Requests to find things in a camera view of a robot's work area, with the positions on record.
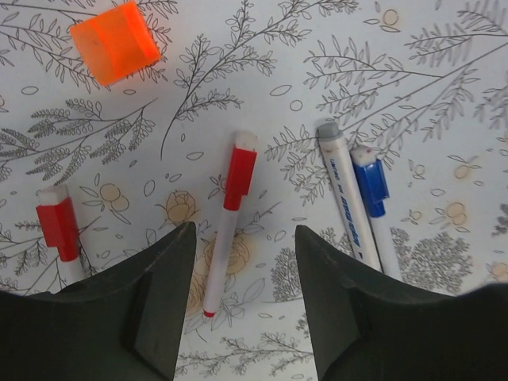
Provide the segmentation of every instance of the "orange object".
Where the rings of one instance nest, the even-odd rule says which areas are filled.
[[[105,86],[161,58],[135,2],[73,25],[71,36],[91,74]]]

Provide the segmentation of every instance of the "white eraser tip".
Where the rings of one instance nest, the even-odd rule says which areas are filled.
[[[39,192],[41,205],[58,205],[67,197],[69,197],[67,185],[48,187]]]
[[[366,145],[359,145],[351,150],[352,162],[361,167],[375,163],[375,152]]]
[[[246,151],[256,151],[257,136],[249,131],[237,131],[235,147]]]

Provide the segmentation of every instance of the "orange cube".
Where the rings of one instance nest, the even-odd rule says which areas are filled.
[[[91,74],[104,86],[161,58],[135,2],[73,25],[71,36]]]

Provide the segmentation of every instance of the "tablecloth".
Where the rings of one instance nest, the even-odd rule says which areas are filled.
[[[315,140],[331,119],[384,163],[406,282],[459,294],[508,280],[505,2],[137,3],[164,57],[102,87],[69,28],[114,1],[0,0],[3,290],[65,286],[35,207],[39,189],[66,183],[88,275],[196,222],[177,379],[316,380],[294,228],[349,250]],[[237,129],[259,136],[259,154],[209,319]]]

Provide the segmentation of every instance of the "red marker cap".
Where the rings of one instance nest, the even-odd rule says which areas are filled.
[[[62,262],[75,260],[79,257],[79,231],[67,187],[60,185],[41,190],[39,199],[36,209],[46,245],[58,248]]]
[[[241,198],[248,193],[251,185],[257,157],[256,146],[256,135],[246,131],[237,132],[225,184],[224,209],[240,209]]]

